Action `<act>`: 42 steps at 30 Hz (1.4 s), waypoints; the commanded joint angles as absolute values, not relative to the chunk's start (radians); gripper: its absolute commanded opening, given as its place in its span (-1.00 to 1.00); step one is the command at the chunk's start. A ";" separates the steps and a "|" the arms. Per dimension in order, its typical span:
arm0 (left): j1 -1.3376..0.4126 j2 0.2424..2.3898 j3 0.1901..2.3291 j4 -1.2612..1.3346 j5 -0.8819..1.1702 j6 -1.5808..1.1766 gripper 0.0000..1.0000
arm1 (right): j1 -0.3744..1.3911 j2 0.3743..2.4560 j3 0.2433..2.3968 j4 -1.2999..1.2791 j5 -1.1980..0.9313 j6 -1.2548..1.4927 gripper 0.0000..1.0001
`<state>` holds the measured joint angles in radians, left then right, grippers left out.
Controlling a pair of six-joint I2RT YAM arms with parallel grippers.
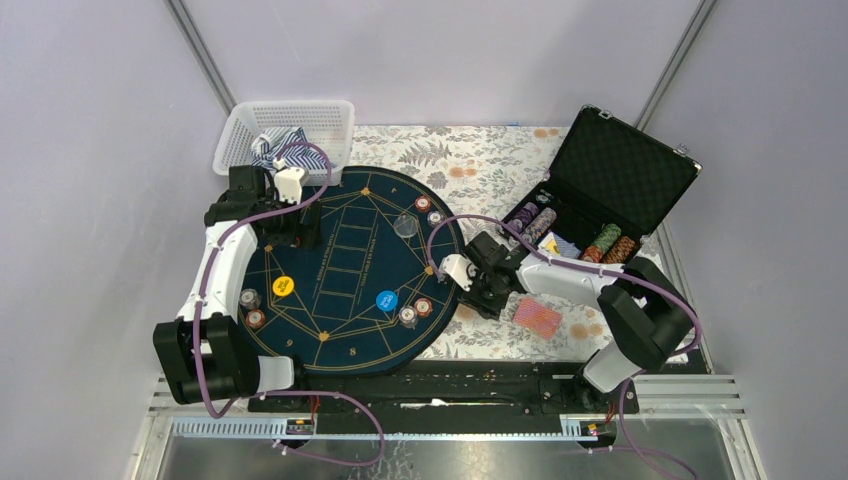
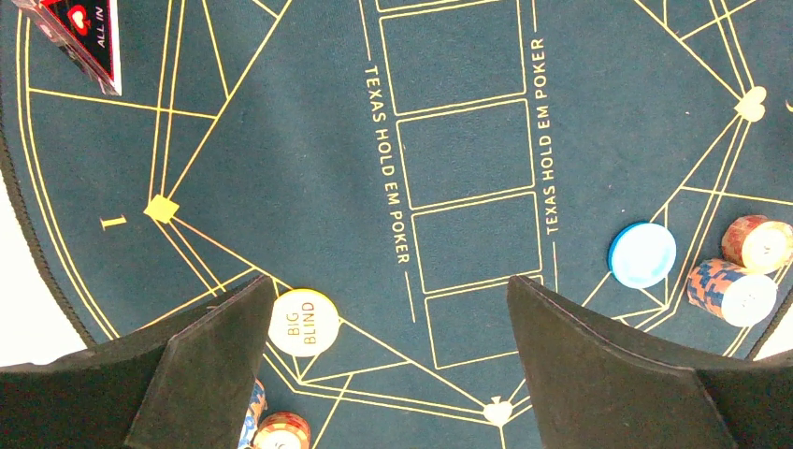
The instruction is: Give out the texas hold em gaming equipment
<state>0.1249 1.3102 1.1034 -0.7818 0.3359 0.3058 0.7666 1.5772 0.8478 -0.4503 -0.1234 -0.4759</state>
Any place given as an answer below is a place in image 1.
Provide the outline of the red white chip stack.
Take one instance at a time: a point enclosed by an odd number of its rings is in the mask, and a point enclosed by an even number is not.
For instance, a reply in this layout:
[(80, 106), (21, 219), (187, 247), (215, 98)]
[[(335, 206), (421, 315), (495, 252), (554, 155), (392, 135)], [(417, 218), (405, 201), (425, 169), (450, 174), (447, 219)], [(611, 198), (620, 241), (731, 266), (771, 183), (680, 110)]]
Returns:
[(416, 311), (416, 315), (419, 317), (427, 317), (433, 311), (433, 304), (428, 298), (418, 298), (413, 307)]

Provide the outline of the blue ten chip stack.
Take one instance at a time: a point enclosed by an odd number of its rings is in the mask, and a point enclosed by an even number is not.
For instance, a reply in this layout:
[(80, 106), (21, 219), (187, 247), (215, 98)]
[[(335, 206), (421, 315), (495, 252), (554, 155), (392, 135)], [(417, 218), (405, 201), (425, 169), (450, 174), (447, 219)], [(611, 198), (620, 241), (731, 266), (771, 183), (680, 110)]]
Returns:
[(404, 306), (398, 312), (398, 322), (407, 329), (414, 329), (418, 323), (418, 311), (414, 306)]

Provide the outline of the yellow big blind button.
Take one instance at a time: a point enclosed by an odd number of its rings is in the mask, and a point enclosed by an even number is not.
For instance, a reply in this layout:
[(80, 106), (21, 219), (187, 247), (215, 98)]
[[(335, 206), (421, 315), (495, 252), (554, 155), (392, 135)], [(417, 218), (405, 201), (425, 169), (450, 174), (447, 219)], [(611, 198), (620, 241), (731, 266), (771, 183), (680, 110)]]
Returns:
[(291, 295), (294, 289), (294, 279), (288, 275), (279, 276), (271, 283), (271, 291), (276, 297), (285, 298)]

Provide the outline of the clear dealer button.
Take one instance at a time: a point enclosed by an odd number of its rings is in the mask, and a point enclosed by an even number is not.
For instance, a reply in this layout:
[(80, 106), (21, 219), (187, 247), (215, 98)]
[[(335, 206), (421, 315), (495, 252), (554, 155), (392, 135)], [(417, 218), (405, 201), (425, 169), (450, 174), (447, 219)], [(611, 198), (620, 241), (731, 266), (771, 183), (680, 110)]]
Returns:
[(416, 216), (401, 214), (392, 222), (392, 229), (401, 239), (412, 239), (420, 233), (420, 223)]

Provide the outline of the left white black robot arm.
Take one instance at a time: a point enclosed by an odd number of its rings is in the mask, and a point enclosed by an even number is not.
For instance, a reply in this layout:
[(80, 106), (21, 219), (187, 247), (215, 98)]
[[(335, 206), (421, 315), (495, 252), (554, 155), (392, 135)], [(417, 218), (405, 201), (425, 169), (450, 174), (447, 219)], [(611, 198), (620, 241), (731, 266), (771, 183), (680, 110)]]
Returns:
[(260, 239), (313, 247), (321, 204), (303, 196), (302, 167), (243, 165), (204, 215), (204, 253), (175, 320), (155, 326), (152, 341), (173, 399), (180, 405), (251, 397), (272, 391), (288, 411), (309, 401), (310, 385), (287, 356), (262, 357), (238, 316), (248, 264)]

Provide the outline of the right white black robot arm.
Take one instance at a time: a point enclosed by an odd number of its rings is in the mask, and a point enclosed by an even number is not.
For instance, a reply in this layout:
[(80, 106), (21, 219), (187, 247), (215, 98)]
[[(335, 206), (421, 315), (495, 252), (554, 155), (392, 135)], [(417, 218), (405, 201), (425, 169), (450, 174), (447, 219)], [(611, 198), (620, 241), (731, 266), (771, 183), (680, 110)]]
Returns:
[(513, 249), (488, 233), (438, 267), (463, 291), (462, 302), (497, 318), (514, 293), (563, 298), (598, 310), (611, 341), (583, 365), (573, 386), (575, 402), (597, 412), (626, 379), (661, 367), (677, 355), (696, 328), (695, 313), (650, 260), (598, 264), (550, 256), (526, 245)]

